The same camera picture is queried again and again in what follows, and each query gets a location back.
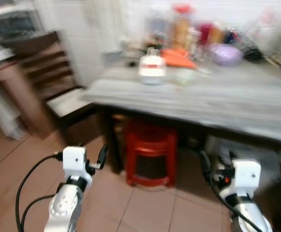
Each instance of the wooden chair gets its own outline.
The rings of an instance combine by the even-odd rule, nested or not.
[[[13,49],[16,60],[38,97],[45,102],[66,144],[73,145],[67,129],[96,113],[96,109],[94,104],[82,99],[84,87],[74,78],[58,33],[4,42],[3,45]]]

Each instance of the chair seat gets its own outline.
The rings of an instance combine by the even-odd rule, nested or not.
[[[85,100],[83,94],[84,89],[77,88],[47,101],[46,104],[58,117],[64,117],[92,103]]]

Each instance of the gray table top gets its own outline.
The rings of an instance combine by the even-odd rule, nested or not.
[[[93,82],[84,98],[281,141],[281,69],[243,61],[233,67],[212,64],[210,70],[211,76],[197,76],[180,87],[178,69],[168,68],[164,84],[148,86],[140,82],[137,68],[119,62]]]

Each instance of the tiled floor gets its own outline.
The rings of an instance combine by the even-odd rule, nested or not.
[[[102,140],[87,144],[88,157],[96,160]],[[15,195],[22,178],[38,160],[61,150],[54,133],[45,140],[26,135],[21,141],[0,132],[0,232],[15,232]],[[54,193],[63,181],[62,163],[49,160],[31,175],[21,194],[20,209],[33,199]],[[42,232],[48,218],[49,200],[29,212],[25,229]],[[109,167],[98,172],[85,192],[78,231],[90,232],[228,232],[227,211],[222,209],[203,181],[199,160],[188,152],[178,154],[177,188],[131,188],[124,173]]]

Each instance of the table leg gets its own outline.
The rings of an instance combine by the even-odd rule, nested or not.
[[[100,107],[98,112],[99,124],[102,134],[109,146],[108,158],[110,161],[111,169],[115,173],[120,173],[123,170],[123,163],[120,156],[118,139],[115,133],[115,126],[112,112],[106,108]]]

